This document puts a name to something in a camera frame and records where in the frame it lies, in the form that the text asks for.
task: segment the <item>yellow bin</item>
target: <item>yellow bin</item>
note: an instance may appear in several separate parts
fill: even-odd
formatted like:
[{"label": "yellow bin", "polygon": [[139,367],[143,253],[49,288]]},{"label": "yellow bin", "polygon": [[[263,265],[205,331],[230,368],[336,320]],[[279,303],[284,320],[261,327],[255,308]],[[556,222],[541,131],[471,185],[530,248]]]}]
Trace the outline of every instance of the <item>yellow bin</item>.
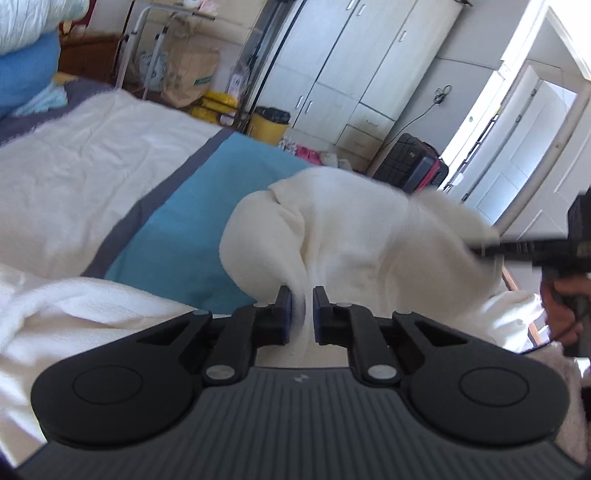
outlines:
[{"label": "yellow bin", "polygon": [[251,117],[246,134],[258,141],[276,147],[289,126],[289,112],[277,108],[258,106]]}]

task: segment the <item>pillow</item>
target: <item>pillow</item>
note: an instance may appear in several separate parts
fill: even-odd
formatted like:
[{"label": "pillow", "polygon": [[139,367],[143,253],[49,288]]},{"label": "pillow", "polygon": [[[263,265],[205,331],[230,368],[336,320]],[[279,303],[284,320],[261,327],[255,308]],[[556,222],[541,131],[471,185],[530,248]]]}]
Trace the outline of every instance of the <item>pillow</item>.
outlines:
[{"label": "pillow", "polygon": [[37,96],[51,82],[60,58],[57,30],[0,57],[0,118]]}]

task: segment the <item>floor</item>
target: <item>floor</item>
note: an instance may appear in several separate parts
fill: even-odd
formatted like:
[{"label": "floor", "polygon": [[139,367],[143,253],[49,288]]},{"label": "floor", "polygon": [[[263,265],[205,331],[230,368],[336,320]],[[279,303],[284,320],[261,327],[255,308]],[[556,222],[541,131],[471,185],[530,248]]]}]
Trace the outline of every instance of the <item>floor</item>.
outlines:
[{"label": "floor", "polygon": [[311,150],[316,150],[318,152],[330,152],[336,153],[339,158],[346,158],[351,163],[351,166],[356,171],[364,172],[367,166],[369,165],[369,160],[362,158],[354,153],[347,152],[341,148],[337,148],[335,145],[328,143],[325,140],[321,140],[320,138],[312,137],[311,135],[302,133],[298,130],[294,130],[293,128],[287,129],[285,133],[286,136],[291,137],[291,139],[299,145],[303,145]]}]

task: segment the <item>suitcase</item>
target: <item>suitcase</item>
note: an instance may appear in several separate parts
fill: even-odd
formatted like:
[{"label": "suitcase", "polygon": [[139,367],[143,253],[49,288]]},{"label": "suitcase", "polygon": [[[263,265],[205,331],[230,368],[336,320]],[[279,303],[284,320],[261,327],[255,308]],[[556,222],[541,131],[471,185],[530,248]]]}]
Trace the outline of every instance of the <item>suitcase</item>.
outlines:
[{"label": "suitcase", "polygon": [[449,169],[437,151],[410,134],[402,134],[373,178],[406,193],[442,184]]}]

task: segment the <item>white cabinet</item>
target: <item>white cabinet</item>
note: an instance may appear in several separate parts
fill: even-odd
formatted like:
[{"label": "white cabinet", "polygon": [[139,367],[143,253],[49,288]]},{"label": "white cabinet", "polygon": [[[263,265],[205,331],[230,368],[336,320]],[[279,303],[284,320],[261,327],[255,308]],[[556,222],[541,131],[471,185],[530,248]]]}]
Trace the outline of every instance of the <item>white cabinet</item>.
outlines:
[{"label": "white cabinet", "polygon": [[[359,0],[320,73],[319,83],[359,100],[415,2]],[[428,29],[423,31],[425,36],[430,34]]]},{"label": "white cabinet", "polygon": [[371,160],[382,144],[381,140],[370,137],[350,125],[345,127],[336,146]]},{"label": "white cabinet", "polygon": [[275,65],[261,92],[257,105],[273,106],[291,114],[293,125],[312,90],[314,79]]},{"label": "white cabinet", "polygon": [[334,144],[355,107],[357,100],[317,83],[294,127]]},{"label": "white cabinet", "polygon": [[418,1],[361,101],[398,119],[461,9],[454,0]]},{"label": "white cabinet", "polygon": [[316,80],[359,0],[308,0],[276,63]]},{"label": "white cabinet", "polygon": [[372,137],[384,140],[392,130],[394,121],[360,103],[351,115],[349,125]]}]

